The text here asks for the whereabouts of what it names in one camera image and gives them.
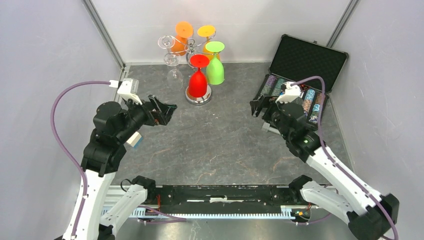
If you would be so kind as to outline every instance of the metal base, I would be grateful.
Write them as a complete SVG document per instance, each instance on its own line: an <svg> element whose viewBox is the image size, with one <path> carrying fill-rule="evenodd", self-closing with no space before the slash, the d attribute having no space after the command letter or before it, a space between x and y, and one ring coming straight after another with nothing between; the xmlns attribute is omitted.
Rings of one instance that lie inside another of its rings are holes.
<svg viewBox="0 0 424 240"><path fill-rule="evenodd" d="M191 96L189 94L189 87L185 89L185 99L187 99L187 101L190 104L193 104L196 106L205 105L211 100L211 98L212 98L212 88L209 85L207 85L206 94L202 97Z"/></svg>

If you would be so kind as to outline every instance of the marble floor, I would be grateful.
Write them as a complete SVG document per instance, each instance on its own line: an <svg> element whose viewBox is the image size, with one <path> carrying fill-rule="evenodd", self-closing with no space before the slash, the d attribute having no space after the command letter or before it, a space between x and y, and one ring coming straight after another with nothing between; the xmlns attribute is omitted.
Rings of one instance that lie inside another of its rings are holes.
<svg viewBox="0 0 424 240"><path fill-rule="evenodd" d="M193 70L178 66L184 83L167 82L166 65L131 66L129 78L139 80L138 95L156 95L178 109L167 126L143 126L143 142L127 148L112 184L137 175L170 184L289 184L304 174L327 183L316 170L294 157L283 138L262 131L263 120L251 116L256 95L270 63L227 63L225 81L212 86L212 100L189 104L184 96ZM331 101L323 113L324 140L350 167Z"/></svg>

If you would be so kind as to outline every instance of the case lid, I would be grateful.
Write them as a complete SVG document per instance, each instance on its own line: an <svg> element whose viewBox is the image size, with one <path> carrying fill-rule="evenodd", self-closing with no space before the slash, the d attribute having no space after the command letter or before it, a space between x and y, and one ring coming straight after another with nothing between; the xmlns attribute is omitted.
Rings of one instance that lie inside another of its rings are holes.
<svg viewBox="0 0 424 240"><path fill-rule="evenodd" d="M320 76L325 82L325 92L330 92L347 58L346 52L284 34L269 72L293 82ZM305 82L305 85L321 90L319 80Z"/></svg>

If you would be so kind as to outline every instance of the white bracket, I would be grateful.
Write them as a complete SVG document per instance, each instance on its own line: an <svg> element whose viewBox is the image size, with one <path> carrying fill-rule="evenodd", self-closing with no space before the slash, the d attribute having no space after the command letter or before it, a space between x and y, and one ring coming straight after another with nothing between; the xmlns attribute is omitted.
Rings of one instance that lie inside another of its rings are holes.
<svg viewBox="0 0 424 240"><path fill-rule="evenodd" d="M314 203L343 220L346 224L349 223L347 213L353 212L353 209L343 196L324 188L316 181L309 181L303 185L300 194L306 202Z"/></svg>
<svg viewBox="0 0 424 240"><path fill-rule="evenodd" d="M292 86L293 82L285 82L285 91L275 101L282 104L291 103L302 95L302 90L298 85Z"/></svg>
<svg viewBox="0 0 424 240"><path fill-rule="evenodd" d="M269 124L268 122L264 122L262 125L262 131L264 132L271 132L271 133L275 133L281 136L280 131L278 131L277 128L272 127L271 124Z"/></svg>
<svg viewBox="0 0 424 240"><path fill-rule="evenodd" d="M131 99L135 104L141 105L142 101L137 96L139 81L132 78L124 78L117 93L125 100Z"/></svg>

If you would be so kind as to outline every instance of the cable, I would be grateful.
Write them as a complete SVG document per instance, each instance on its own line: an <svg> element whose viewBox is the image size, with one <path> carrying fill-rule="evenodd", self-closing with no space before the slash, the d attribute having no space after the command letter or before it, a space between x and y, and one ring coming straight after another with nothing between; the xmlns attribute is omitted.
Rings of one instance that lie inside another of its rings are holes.
<svg viewBox="0 0 424 240"><path fill-rule="evenodd" d="M299 84L303 84L305 82L311 81L311 80L315 80L318 79L321 81L321 92L322 94L326 93L326 83L324 82L324 79L320 76L311 76L308 78L305 78L303 80L297 81L295 83L292 83L291 86L294 85L299 85ZM376 205L377 207L381 210L381 212L384 214L385 218L387 219L388 223L390 224L390 227L393 231L393 235L394 235L394 239L391 238L387 238L385 236L382 236L385 240L399 240L399 234L398 234L398 230L396 229L395 223L393 222L392 218L389 216L389 213L386 211L386 209L382 206L382 204L368 191L368 189L364 186L362 186L362 184L356 180L352 175L350 175L342 166L340 166L336 160L334 160L334 158L329 154L329 152L326 149L326 145L324 143L323 140L323 130L321 128L321 117L323 114L323 106L324 106L324 98L321 98L321 101L319 103L319 105L321 106L319 108L319 112L318 112L318 137L319 137L319 142L321 143L321 147L322 150L324 151L325 155L328 157L328 159L342 172L344 173L352 182L354 182Z"/></svg>
<svg viewBox="0 0 424 240"><path fill-rule="evenodd" d="M325 186L324 186L324 188L327 188L328 186L331 186L331 184L330 183L327 183ZM295 223L296 224L296 226L298 226L298 225L301 225L301 226L306 226L306 225L311 225L311 224L317 224L317 223L320 223L320 222L323 222L323 221L325 221L325 220L327 220L330 216L331 216L332 214L331 213L329 213L329 214L327 214L327 215L325 215L323 218L321 218L321 219L318 219L318 220L314 220L314 221L308 221L307 223L306 222L293 222L292 221L292 223Z"/></svg>
<svg viewBox="0 0 424 240"><path fill-rule="evenodd" d="M173 219L173 220L170 220L170 221L141 221L141 220L138 220L139 223L142 223L143 222L144 224L171 224L171 223L181 223L181 222L186 222L187 221L186 218L171 216L169 214L163 213L163 212L158 211L158 210L156 210L154 208L151 208L149 206L140 205L138 207L139 208L144 208L144 209L150 210L150 211L155 212L155 213L157 213L159 215L163 215L165 217L168 217L170 219Z"/></svg>
<svg viewBox="0 0 424 240"><path fill-rule="evenodd" d="M309 211L309 217L304 217L303 215L301 215L301 216L299 216L300 218L302 218L302 219L304 219L304 220L307 220L308 221L308 223L309 223L309 220L311 220L311 218L312 218L312 211Z"/></svg>
<svg viewBox="0 0 424 240"><path fill-rule="evenodd" d="M287 141L289 144L292 144L292 133L294 132L294 130L292 128L290 128L290 130L288 130L288 134L287 134Z"/></svg>
<svg viewBox="0 0 424 240"><path fill-rule="evenodd" d="M78 222L80 221L81 213L83 212L84 203L86 202L85 197L87 196L87 176L86 173L81 168L80 164L75 160L74 156L68 151L68 149L65 147L64 143L62 142L61 138L58 135L58 131L56 130L56 124L55 124L55 112L56 107L58 106L59 101L61 98L69 91L71 91L74 88L84 86L84 85L91 85L91 84L104 84L109 85L110 82L108 81L84 81L77 84L74 84L65 90L63 90L59 96L57 96L56 100L54 100L53 106L51 107L50 112L50 126L51 131L53 132L54 138L56 139L57 143L59 144L60 148L65 152L67 157L72 161L72 163L75 165L75 167L78 169L79 174L82 178L82 198L81 203L79 204L78 212L76 213L75 221L73 222L73 228L72 228L72 236L76 235Z"/></svg>
<svg viewBox="0 0 424 240"><path fill-rule="evenodd" d="M307 208L306 208L306 211L305 211L305 212L307 212L307 211L311 210L311 208L312 208L312 204L311 204L311 203L309 203L309 204L307 205Z"/></svg>
<svg viewBox="0 0 424 240"><path fill-rule="evenodd" d="M309 222L309 220L310 220L310 218L306 218L306 217L304 217L304 216L302 216L302 215L299 215L298 217L299 217L299 218L301 218L301 219L303 219L303 220L306 220L306 221L308 221L308 222Z"/></svg>
<svg viewBox="0 0 424 240"><path fill-rule="evenodd" d="M157 198L157 210L160 211L161 210L161 195L158 194L156 198Z"/></svg>
<svg viewBox="0 0 424 240"><path fill-rule="evenodd" d="M133 184L133 183L128 178L125 178L124 180L120 181L120 184L119 184L120 185L120 189L122 189L122 191L124 191L124 192L127 192L127 190L125 190L124 187L122 186L122 183L124 181L128 181L129 184Z"/></svg>

